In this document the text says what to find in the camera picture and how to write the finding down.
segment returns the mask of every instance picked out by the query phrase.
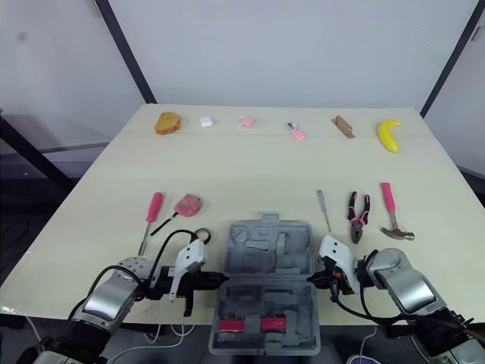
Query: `screwdriver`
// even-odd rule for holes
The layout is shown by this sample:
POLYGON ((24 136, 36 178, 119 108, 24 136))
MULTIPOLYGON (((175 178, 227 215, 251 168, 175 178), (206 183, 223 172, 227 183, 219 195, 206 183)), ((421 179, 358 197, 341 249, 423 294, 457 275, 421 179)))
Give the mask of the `screwdriver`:
POLYGON ((324 213, 325 220, 327 221, 328 231, 331 233, 332 228, 330 227, 330 222, 328 221, 327 206, 325 205, 324 193, 322 190, 317 191, 318 203, 320 203, 320 210, 324 213))
POLYGON ((142 256, 146 249, 146 237, 149 235, 150 224, 155 222, 157 219, 158 212, 161 208, 161 203, 164 199, 163 193, 155 192, 153 193, 152 202, 150 203, 149 213, 146 216, 146 221, 148 222, 145 230, 145 235, 143 235, 142 245, 139 246, 138 256, 142 256))

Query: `gray tool case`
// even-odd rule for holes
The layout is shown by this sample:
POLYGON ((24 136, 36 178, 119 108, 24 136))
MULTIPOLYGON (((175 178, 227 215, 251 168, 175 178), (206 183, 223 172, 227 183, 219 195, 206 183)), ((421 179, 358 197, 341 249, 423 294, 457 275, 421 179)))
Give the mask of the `gray tool case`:
POLYGON ((311 226, 279 221, 232 223, 209 350, 216 355, 316 355, 320 330, 311 226))

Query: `pliers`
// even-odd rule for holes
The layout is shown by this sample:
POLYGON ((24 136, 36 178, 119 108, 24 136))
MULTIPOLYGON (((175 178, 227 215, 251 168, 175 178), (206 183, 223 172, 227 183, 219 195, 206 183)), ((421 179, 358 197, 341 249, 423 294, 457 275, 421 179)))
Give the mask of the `pliers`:
POLYGON ((364 196, 364 211, 362 212, 361 216, 358 217, 355 213, 355 199, 357 198, 357 191, 352 192, 349 200, 349 215, 347 216, 348 220, 352 223, 352 227, 350 229, 350 235, 352 236, 352 241, 354 244, 358 243, 358 241, 362 237, 362 228, 364 225, 368 223, 368 215, 369 210, 371 209, 371 198, 369 195, 364 196))

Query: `black metal frame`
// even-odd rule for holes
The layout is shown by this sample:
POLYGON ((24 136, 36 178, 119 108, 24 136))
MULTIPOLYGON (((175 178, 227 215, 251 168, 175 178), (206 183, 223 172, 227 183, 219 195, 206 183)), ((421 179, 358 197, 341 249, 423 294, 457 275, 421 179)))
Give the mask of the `black metal frame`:
POLYGON ((103 16, 103 19, 105 20, 106 26, 108 27, 114 42, 116 43, 116 46, 118 47, 118 50, 120 51, 121 57, 123 57, 124 63, 127 65, 131 76, 135 80, 140 93, 145 99, 145 102, 147 104, 156 104, 157 100, 155 99, 150 86, 146 82, 145 76, 143 76, 143 72, 140 69, 138 62, 136 62, 133 52, 131 52, 130 45, 123 34, 123 30, 121 30, 116 16, 114 15, 113 9, 109 4, 109 0, 95 0, 95 2, 101 16, 103 16))
POLYGON ((0 115, 0 138, 14 148, 30 164, 54 181, 62 190, 69 193, 74 188, 74 181, 62 173, 41 152, 29 143, 0 115))
POLYGON ((421 109, 421 117, 424 118, 427 114, 427 112, 430 110, 434 100, 440 93, 441 88, 446 82, 446 79, 448 78, 449 74, 451 74, 453 67, 455 67, 455 63, 457 62, 458 58, 463 52, 463 49, 467 45, 468 40, 471 37, 471 34, 473 33, 475 27, 477 26, 477 22, 480 19, 480 16, 483 13, 483 10, 485 9, 485 0, 479 0, 477 3, 477 6, 475 7, 475 10, 473 13, 471 13, 470 19, 468 20, 467 25, 463 29, 463 33, 458 39, 458 42, 456 43, 455 49, 453 49, 452 55, 449 56, 448 61, 445 64, 445 67, 441 71, 440 76, 438 77, 438 81, 434 85, 433 89, 431 90, 430 95, 428 96, 426 102, 424 103, 423 108, 421 109))
MULTIPOLYGON (((118 50, 120 51, 120 54, 128 67, 128 70, 130 70, 130 73, 133 76, 133 79, 135 80, 139 91, 142 93, 145 102, 147 104, 156 104, 157 101, 146 81, 145 76, 143 75, 138 63, 136 62, 130 45, 128 44, 128 41, 123 34, 123 30, 121 29, 120 24, 117 21, 116 15, 114 15, 113 9, 109 4, 109 0, 95 0, 95 3, 98 5, 99 12, 103 16, 103 19, 105 20, 106 25, 110 30, 111 35, 113 36, 113 40, 116 43, 118 50)), ((483 12, 484 8, 485 0, 478 0, 477 6, 471 14, 466 27, 463 29, 462 35, 458 39, 458 42, 456 43, 452 54, 449 56, 449 60, 446 62, 445 67, 441 71, 438 80, 436 81, 430 95, 428 96, 423 108, 421 109, 421 117, 424 118, 424 116, 426 116, 426 113, 429 111, 434 100, 440 93, 443 84, 445 83, 453 67, 455 66, 455 63, 458 60, 460 54, 463 52, 466 43, 470 39, 471 34, 473 33, 473 30, 477 25, 477 22, 480 19, 481 13, 483 12)))

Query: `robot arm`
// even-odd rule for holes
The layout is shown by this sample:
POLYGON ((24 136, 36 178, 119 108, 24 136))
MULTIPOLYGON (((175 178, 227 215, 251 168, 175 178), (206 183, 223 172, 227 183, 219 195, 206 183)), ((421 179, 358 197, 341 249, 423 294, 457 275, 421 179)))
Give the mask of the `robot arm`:
POLYGON ((157 265, 148 288, 153 261, 132 257, 118 263, 134 273, 141 286, 124 271, 116 270, 75 311, 62 335, 43 343, 46 350, 35 364, 105 363, 100 355, 138 297, 159 300, 166 293, 171 300, 176 295, 185 297, 185 315, 190 315, 194 289, 217 289, 226 280, 220 273, 200 271, 204 263, 204 242, 196 239, 180 251, 174 267, 157 265))
MULTIPOLYGON (((406 334, 416 335, 432 364, 485 363, 485 350, 464 332, 468 322, 446 307, 444 299, 422 273, 414 270, 403 251, 384 249, 370 254, 366 261, 357 260, 347 245, 326 236, 319 252, 326 269, 342 272, 339 276, 344 294, 360 294, 361 286, 387 290, 402 319, 409 323, 406 334)), ((320 287, 333 284, 322 275, 315 278, 320 287)))

